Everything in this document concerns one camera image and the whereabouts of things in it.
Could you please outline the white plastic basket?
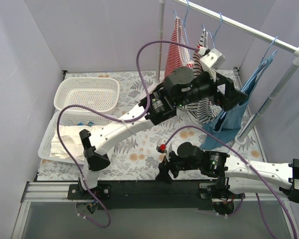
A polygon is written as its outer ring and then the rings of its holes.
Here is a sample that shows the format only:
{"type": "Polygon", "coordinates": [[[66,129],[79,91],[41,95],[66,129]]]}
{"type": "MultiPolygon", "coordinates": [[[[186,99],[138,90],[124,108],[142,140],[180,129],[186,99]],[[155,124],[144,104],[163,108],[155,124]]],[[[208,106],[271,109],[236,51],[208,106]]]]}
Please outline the white plastic basket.
{"type": "Polygon", "coordinates": [[[68,105],[82,105],[104,114],[111,114],[117,105],[120,84],[112,78],[71,77],[59,85],[54,107],[62,110],[68,105]]]}
{"type": "MultiPolygon", "coordinates": [[[[66,158],[50,156],[51,141],[55,136],[59,113],[60,111],[57,111],[48,124],[38,150],[38,156],[45,160],[74,164],[73,160],[69,156],[66,158]]],[[[99,115],[91,112],[83,111],[75,112],[67,110],[62,114],[60,119],[60,125],[63,126],[77,126],[79,123],[87,125],[90,122],[94,123],[95,125],[107,125],[110,123],[110,121],[104,117],[100,117],[99,115]]]]}

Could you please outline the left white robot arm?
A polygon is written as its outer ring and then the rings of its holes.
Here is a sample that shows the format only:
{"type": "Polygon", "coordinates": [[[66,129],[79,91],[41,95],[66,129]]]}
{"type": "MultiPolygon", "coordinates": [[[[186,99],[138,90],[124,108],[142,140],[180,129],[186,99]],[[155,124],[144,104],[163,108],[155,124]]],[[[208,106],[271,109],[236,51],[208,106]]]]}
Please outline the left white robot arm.
{"type": "Polygon", "coordinates": [[[237,90],[230,78],[219,73],[212,79],[206,71],[195,76],[190,68],[180,67],[122,117],[96,132],[80,131],[85,156],[80,195],[85,199],[95,196],[100,171],[110,165],[107,153],[116,144],[176,116],[178,108],[205,98],[229,111],[245,100],[247,94],[237,90]]]}

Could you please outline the black striped tank top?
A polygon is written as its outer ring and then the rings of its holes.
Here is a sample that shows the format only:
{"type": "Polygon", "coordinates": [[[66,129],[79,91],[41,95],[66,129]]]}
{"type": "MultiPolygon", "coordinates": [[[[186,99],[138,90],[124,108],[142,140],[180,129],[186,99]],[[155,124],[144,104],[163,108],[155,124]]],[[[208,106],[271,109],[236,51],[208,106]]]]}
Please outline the black striped tank top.
{"type": "MultiPolygon", "coordinates": [[[[200,40],[197,43],[197,47],[208,48],[208,31],[204,26],[202,26],[202,34],[200,40]]],[[[194,62],[192,70],[194,72],[194,76],[197,77],[200,73],[203,72],[203,68],[199,61],[202,55],[194,52],[192,57],[194,62]]],[[[208,98],[204,98],[198,102],[191,103],[185,106],[185,110],[187,111],[192,121],[197,125],[210,123],[217,116],[217,113],[214,111],[212,103],[208,98]]]]}

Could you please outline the upper white plastic basket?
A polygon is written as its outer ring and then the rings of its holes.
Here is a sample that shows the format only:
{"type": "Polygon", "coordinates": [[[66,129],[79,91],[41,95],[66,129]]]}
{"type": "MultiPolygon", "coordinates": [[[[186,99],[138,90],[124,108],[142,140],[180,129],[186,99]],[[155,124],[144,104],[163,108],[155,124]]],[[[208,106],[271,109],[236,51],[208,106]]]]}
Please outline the upper white plastic basket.
{"type": "Polygon", "coordinates": [[[117,105],[120,84],[112,78],[71,77],[59,85],[54,107],[62,110],[68,105],[82,105],[104,114],[111,114],[117,105]]]}

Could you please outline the floral table cloth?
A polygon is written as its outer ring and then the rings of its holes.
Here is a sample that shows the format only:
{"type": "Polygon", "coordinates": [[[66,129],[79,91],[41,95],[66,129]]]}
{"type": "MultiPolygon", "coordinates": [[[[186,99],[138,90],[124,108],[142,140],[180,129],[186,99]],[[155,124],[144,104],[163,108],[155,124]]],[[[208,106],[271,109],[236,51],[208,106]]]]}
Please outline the floral table cloth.
{"type": "MultiPolygon", "coordinates": [[[[219,73],[230,77],[235,82],[235,87],[242,86],[239,78],[238,69],[218,70],[219,73]]],[[[65,73],[64,79],[78,77],[104,77],[116,79],[120,84],[120,95],[116,107],[111,115],[120,117],[129,111],[136,102],[134,99],[143,91],[138,72],[106,72],[106,73],[65,73]]],[[[64,125],[70,123],[80,123],[77,120],[95,119],[92,117],[78,118],[69,115],[69,110],[62,114],[64,125]]],[[[101,172],[100,180],[154,180],[158,174],[158,164],[163,160],[163,154],[159,154],[155,147],[158,137],[163,136],[163,140],[168,139],[175,130],[185,125],[194,125],[187,112],[180,110],[177,116],[155,126],[149,130],[141,131],[134,136],[120,142],[114,147],[109,167],[101,172]]],[[[171,143],[173,150],[186,141],[199,146],[205,141],[207,135],[194,128],[186,128],[173,137],[171,143]]],[[[258,139],[258,133],[255,130],[249,132],[243,145],[238,145],[237,151],[247,160],[266,162],[262,144],[258,139]]],[[[70,163],[48,160],[47,155],[50,151],[50,142],[44,140],[42,149],[39,150],[41,163],[37,172],[37,181],[77,181],[79,170],[73,160],[70,163]]],[[[204,176],[199,171],[180,172],[177,179],[202,179],[204,176]]]]}

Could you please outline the blue hanger with red top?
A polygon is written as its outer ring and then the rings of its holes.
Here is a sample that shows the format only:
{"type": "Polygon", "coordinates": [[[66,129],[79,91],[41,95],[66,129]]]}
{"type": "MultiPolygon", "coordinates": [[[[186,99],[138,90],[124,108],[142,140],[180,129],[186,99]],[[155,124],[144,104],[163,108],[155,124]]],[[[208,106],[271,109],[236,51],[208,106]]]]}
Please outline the blue hanger with red top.
{"type": "MultiPolygon", "coordinates": [[[[179,35],[179,42],[181,44],[186,44],[188,45],[188,38],[187,38],[187,33],[186,33],[186,20],[187,20],[187,15],[189,11],[189,1],[186,1],[187,8],[186,8],[186,14],[184,19],[181,19],[177,16],[176,10],[173,10],[173,15],[174,19],[177,20],[177,22],[180,21],[180,23],[177,23],[177,33],[179,35]]],[[[190,63],[190,51],[187,48],[180,47],[180,59],[183,64],[183,66],[187,65],[190,63]]]]}

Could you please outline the silver clothes rack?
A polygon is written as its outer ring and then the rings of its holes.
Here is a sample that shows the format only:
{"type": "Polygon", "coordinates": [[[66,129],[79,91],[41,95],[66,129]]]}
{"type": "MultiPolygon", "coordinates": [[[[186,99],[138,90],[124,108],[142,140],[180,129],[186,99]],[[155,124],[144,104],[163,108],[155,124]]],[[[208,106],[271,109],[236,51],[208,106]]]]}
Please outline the silver clothes rack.
{"type": "MultiPolygon", "coordinates": [[[[186,5],[185,0],[174,0],[177,3],[180,3],[182,5],[186,5]]],[[[159,0],[159,40],[162,40],[163,35],[163,21],[164,21],[164,7],[165,7],[165,0],[159,0]]],[[[199,6],[195,3],[189,2],[189,8],[198,11],[200,13],[203,13],[209,17],[212,17],[214,19],[220,20],[220,16],[218,13],[209,10],[207,8],[204,8],[202,6],[199,6]]],[[[247,25],[244,25],[242,23],[239,23],[237,21],[234,21],[230,18],[227,18],[223,16],[223,23],[230,25],[238,30],[241,30],[251,36],[254,36],[257,39],[260,39],[262,41],[271,43],[274,40],[274,37],[269,36],[263,32],[260,32],[256,29],[253,29],[247,25]]],[[[242,132],[240,134],[237,134],[234,141],[236,144],[243,144],[245,141],[245,137],[248,135],[248,133],[254,128],[256,123],[259,121],[260,117],[263,115],[263,113],[269,108],[269,106],[272,104],[276,96],[282,91],[284,86],[287,84],[287,82],[291,79],[293,74],[296,72],[296,70],[299,68],[299,47],[292,46],[290,44],[287,44],[283,41],[277,40],[276,43],[274,43],[275,46],[277,46],[280,49],[283,49],[285,51],[288,51],[290,53],[293,53],[295,56],[295,59],[293,60],[292,65],[289,67],[289,69],[286,71],[286,73],[283,75],[279,83],[276,85],[276,87],[273,89],[273,91],[270,93],[270,95],[267,97],[265,102],[262,104],[260,109],[257,111],[255,115],[252,115],[250,120],[247,122],[245,127],[243,128],[242,132]]]]}

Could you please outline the light blue wire hanger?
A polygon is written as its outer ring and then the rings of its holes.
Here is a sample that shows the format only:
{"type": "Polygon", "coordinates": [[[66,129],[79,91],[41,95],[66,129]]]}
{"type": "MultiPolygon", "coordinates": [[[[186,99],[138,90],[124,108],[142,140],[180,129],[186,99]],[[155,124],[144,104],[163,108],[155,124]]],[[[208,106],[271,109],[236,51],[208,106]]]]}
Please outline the light blue wire hanger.
{"type": "Polygon", "coordinates": [[[249,80],[241,88],[240,91],[248,95],[247,99],[244,100],[243,102],[240,102],[234,109],[232,109],[228,112],[223,112],[220,115],[221,122],[241,120],[242,119],[242,117],[245,113],[246,107],[248,105],[248,102],[250,100],[250,96],[251,96],[252,92],[254,91],[255,87],[257,86],[257,83],[258,83],[259,79],[261,78],[263,73],[266,71],[266,69],[271,65],[271,63],[274,59],[274,56],[275,56],[277,50],[275,50],[268,57],[266,57],[266,55],[267,55],[269,49],[273,46],[274,43],[276,43],[276,41],[278,39],[279,39],[279,37],[276,36],[274,38],[274,40],[270,43],[269,47],[267,48],[264,56],[262,57],[262,59],[260,61],[258,67],[254,71],[254,73],[251,75],[249,80]]]}

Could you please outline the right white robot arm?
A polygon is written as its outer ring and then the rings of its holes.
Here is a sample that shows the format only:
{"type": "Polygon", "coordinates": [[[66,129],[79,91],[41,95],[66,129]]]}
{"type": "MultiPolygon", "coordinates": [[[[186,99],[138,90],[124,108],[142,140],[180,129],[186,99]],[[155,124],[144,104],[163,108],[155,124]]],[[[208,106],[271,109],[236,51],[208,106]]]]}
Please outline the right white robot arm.
{"type": "Polygon", "coordinates": [[[224,152],[201,150],[190,142],[181,144],[177,151],[161,143],[156,149],[164,154],[158,166],[157,181],[170,184],[181,171],[199,170],[202,175],[216,179],[214,185],[205,189],[211,197],[272,193],[299,204],[299,159],[278,164],[243,162],[224,152]]]}

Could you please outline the lower white plastic basket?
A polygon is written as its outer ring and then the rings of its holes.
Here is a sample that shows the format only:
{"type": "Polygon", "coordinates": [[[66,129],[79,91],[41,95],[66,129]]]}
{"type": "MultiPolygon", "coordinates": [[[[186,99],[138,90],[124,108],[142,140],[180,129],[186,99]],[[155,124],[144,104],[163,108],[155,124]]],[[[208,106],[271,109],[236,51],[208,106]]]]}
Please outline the lower white plastic basket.
{"type": "MultiPolygon", "coordinates": [[[[55,136],[59,113],[60,111],[57,111],[48,124],[38,150],[38,156],[45,160],[74,164],[73,160],[69,156],[66,158],[50,156],[51,141],[55,136]]],[[[104,117],[100,117],[99,115],[91,112],[83,111],[75,112],[67,110],[62,114],[60,119],[60,125],[63,126],[77,126],[79,123],[87,125],[90,122],[94,123],[95,125],[107,125],[110,123],[110,121],[104,117]]]]}

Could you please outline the blue tank top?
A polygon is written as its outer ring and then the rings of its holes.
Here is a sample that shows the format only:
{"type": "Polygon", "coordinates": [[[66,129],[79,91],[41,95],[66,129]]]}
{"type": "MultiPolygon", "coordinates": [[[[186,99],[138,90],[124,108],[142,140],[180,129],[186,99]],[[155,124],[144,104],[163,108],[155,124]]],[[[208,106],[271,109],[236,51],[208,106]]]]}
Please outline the blue tank top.
{"type": "Polygon", "coordinates": [[[222,146],[222,144],[217,140],[227,144],[235,139],[241,129],[242,118],[248,106],[250,96],[257,86],[262,74],[274,60],[276,53],[277,52],[274,51],[268,58],[263,59],[250,79],[241,88],[241,92],[245,93],[247,98],[236,105],[233,109],[227,112],[221,111],[213,122],[206,123],[203,126],[204,130],[212,136],[206,137],[205,141],[200,145],[200,149],[214,150],[222,146]]]}

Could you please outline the red striped tank top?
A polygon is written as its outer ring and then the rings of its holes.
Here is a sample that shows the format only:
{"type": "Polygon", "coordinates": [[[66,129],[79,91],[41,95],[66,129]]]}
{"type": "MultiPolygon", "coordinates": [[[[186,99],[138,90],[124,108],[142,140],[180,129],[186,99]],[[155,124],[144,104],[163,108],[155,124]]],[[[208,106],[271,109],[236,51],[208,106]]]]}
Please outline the red striped tank top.
{"type": "MultiPolygon", "coordinates": [[[[174,30],[170,39],[171,41],[185,44],[185,41],[183,39],[182,27],[183,25],[181,19],[176,16],[174,30]]],[[[194,61],[190,59],[189,49],[179,45],[170,44],[165,64],[164,78],[173,73],[173,71],[178,67],[192,68],[193,65],[194,61]]]]}

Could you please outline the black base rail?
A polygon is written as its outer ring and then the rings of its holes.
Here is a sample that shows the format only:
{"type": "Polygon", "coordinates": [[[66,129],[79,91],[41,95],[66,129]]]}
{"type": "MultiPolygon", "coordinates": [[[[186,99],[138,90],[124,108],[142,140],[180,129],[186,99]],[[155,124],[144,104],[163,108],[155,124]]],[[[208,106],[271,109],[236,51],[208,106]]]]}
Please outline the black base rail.
{"type": "Polygon", "coordinates": [[[67,199],[77,202],[92,202],[97,197],[107,209],[169,209],[197,208],[213,210],[217,205],[233,211],[234,200],[241,195],[228,198],[212,197],[207,188],[215,180],[174,180],[166,184],[154,180],[99,181],[91,194],[77,182],[69,185],[67,199]]]}

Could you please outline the white cloths in basket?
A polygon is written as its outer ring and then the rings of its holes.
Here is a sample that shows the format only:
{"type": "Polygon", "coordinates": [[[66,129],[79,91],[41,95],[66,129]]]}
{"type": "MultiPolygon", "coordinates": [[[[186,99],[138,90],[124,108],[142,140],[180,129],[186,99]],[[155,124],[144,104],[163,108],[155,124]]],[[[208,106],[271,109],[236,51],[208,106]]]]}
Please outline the white cloths in basket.
{"type": "MultiPolygon", "coordinates": [[[[90,133],[95,132],[96,130],[102,128],[101,125],[77,125],[77,126],[59,126],[60,136],[67,147],[67,149],[70,151],[70,153],[74,156],[74,158],[79,161],[84,161],[84,155],[83,155],[83,146],[81,142],[81,138],[79,135],[79,132],[83,129],[87,129],[90,133]]],[[[55,134],[51,140],[51,149],[50,149],[50,157],[56,157],[59,159],[66,159],[69,158],[68,153],[62,146],[62,144],[59,141],[57,130],[55,130],[55,134]]]]}

